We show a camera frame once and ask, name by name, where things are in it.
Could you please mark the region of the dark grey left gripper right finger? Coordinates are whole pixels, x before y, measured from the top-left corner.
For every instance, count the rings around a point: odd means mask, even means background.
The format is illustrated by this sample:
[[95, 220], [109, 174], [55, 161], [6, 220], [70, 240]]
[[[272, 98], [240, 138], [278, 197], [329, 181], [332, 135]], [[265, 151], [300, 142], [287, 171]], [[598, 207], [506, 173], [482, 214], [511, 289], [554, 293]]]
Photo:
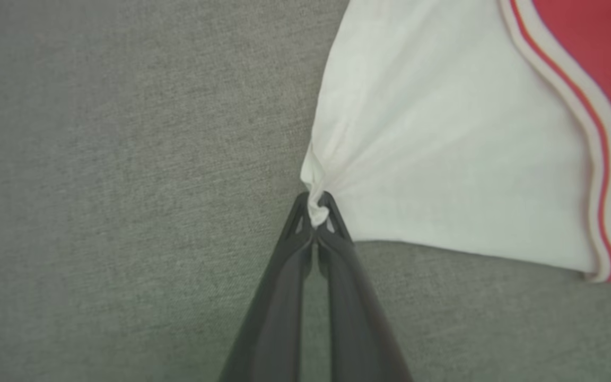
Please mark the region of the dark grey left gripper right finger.
[[405, 358], [332, 194], [318, 203], [329, 215], [316, 229], [327, 279], [330, 377], [333, 381], [411, 381]]

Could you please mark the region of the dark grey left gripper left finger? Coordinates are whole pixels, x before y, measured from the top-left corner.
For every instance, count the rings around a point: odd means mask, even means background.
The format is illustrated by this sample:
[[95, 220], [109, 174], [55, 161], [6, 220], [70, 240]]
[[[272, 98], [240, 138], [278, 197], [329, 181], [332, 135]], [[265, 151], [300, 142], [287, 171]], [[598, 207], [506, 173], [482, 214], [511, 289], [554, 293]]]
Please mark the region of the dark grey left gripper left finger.
[[296, 196], [220, 381], [298, 381], [304, 281], [312, 268], [308, 193]]

